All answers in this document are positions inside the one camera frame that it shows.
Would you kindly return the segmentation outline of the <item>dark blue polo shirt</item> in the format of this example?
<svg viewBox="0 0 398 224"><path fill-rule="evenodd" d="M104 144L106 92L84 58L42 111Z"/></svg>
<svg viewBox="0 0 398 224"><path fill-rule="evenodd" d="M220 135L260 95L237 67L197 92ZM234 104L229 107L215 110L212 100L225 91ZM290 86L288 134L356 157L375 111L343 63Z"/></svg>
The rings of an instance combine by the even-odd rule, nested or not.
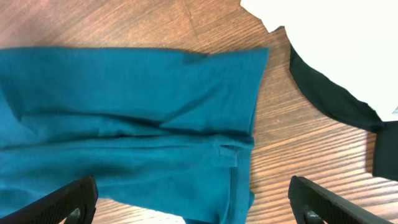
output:
<svg viewBox="0 0 398 224"><path fill-rule="evenodd" d="M1 215L85 175L187 223L244 223L267 48L1 50Z"/></svg>

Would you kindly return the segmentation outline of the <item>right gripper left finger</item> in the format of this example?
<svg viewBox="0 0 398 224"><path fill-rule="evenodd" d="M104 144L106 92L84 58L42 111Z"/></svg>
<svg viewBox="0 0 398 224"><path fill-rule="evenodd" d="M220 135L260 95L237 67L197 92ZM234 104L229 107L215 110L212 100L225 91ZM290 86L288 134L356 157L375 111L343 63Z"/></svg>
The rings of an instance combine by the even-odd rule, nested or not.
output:
<svg viewBox="0 0 398 224"><path fill-rule="evenodd" d="M1 218L1 224L91 224L97 200L95 178L89 175Z"/></svg>

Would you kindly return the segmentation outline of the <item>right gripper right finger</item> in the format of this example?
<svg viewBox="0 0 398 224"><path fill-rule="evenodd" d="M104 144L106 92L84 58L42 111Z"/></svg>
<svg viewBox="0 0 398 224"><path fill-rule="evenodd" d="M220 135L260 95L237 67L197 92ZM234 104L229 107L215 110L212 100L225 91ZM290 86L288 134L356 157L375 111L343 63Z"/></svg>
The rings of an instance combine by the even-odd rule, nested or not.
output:
<svg viewBox="0 0 398 224"><path fill-rule="evenodd" d="M291 178L288 198L297 224L392 224L304 177Z"/></svg>

